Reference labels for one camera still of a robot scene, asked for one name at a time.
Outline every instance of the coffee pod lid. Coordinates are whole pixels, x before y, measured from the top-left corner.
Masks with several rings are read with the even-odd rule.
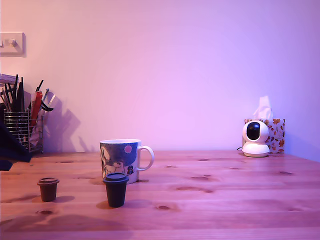
[[[38,182],[38,185],[51,185],[51,184],[57,184],[60,181],[54,177],[44,177],[41,178]]]
[[[103,179],[105,184],[122,184],[129,181],[129,177],[122,172],[113,172],[106,175]]]

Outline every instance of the light switch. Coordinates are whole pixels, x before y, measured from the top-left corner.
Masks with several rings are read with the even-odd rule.
[[[0,53],[23,54],[24,53],[24,34],[23,32],[9,33],[2,32],[0,35]]]

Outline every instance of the security camera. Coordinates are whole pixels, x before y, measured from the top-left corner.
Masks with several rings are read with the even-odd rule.
[[[242,136],[245,144],[242,147],[244,155],[248,157],[266,157],[270,152],[266,140],[269,129],[262,121],[249,121],[244,125]]]

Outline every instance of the wire utensil holder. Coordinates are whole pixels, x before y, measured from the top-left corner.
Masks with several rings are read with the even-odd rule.
[[[9,129],[9,132],[30,153],[37,151],[44,152],[44,116],[39,116],[38,119],[31,119],[29,109],[26,112],[5,111],[4,124]],[[32,143],[32,134],[39,134],[36,144]]]

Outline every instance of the floral tissue box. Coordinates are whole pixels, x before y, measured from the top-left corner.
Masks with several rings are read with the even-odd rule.
[[[285,119],[245,119],[244,124],[250,121],[261,121],[267,125],[269,129],[269,137],[266,144],[270,149],[271,154],[283,154],[285,152]]]

